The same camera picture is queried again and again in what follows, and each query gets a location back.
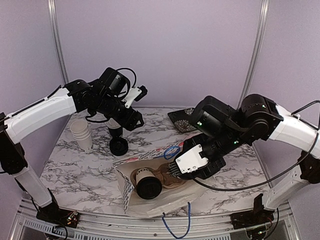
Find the checkered paper bag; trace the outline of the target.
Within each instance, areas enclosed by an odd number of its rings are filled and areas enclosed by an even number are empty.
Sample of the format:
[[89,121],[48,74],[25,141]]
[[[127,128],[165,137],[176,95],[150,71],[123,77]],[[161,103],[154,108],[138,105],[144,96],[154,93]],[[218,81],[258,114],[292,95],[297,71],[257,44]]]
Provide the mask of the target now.
[[113,164],[126,215],[139,219],[164,217],[190,206],[206,192],[206,188],[193,180],[168,173],[169,163],[182,151],[183,145],[176,142]]

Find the brown cardboard cup carrier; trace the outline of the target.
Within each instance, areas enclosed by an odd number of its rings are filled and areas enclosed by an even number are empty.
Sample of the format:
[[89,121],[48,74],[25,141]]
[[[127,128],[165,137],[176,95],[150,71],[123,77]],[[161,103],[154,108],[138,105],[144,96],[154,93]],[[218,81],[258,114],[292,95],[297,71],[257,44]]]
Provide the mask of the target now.
[[184,185],[187,181],[178,177],[174,177],[168,173],[168,163],[158,163],[158,164],[140,164],[139,166],[134,166],[130,172],[129,177],[131,182],[136,187],[138,182],[136,182],[136,172],[141,168],[148,168],[152,173],[153,177],[160,180],[162,187],[166,189],[174,189],[179,186]]

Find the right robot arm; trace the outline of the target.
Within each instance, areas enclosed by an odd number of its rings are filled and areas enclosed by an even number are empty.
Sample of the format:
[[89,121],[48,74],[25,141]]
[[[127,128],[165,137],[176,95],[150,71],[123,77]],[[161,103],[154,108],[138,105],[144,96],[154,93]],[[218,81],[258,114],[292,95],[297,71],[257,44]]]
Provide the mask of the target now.
[[234,109],[213,96],[206,96],[193,110],[189,124],[200,134],[184,141],[183,149],[169,164],[169,173],[177,178],[202,184],[225,166],[224,156],[244,144],[273,140],[301,150],[297,163],[278,175],[280,182],[268,193],[257,196],[247,219],[258,224],[267,213],[298,190],[320,181],[317,166],[308,161],[320,158],[320,127],[289,112],[260,94],[246,96]]

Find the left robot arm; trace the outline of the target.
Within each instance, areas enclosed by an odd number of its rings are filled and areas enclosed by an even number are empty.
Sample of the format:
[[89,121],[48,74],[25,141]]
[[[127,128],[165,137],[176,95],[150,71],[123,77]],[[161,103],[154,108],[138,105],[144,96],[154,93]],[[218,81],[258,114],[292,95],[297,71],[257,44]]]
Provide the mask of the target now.
[[21,110],[9,115],[1,113],[1,168],[32,197],[43,215],[53,223],[60,222],[63,211],[52,192],[28,165],[21,140],[57,119],[82,111],[92,116],[100,113],[107,120],[113,119],[122,128],[133,131],[144,122],[142,114],[131,105],[147,92],[145,86],[135,86],[119,69],[108,67],[96,80],[74,80]]

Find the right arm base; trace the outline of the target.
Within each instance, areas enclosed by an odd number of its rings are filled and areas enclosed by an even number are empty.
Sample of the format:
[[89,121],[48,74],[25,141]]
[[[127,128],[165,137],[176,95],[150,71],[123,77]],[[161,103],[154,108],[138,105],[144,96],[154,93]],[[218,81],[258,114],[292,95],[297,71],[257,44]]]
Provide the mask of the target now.
[[253,209],[233,213],[230,215],[231,224],[235,230],[253,227],[256,225],[272,222],[274,210],[266,210],[263,205],[263,194],[254,198]]

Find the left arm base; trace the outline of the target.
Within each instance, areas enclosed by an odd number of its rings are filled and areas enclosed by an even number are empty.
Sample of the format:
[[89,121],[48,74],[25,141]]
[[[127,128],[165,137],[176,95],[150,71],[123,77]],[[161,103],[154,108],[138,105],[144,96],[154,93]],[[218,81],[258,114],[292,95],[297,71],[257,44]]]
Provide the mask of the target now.
[[75,210],[39,208],[36,218],[53,224],[61,224],[65,227],[77,228],[80,214]]

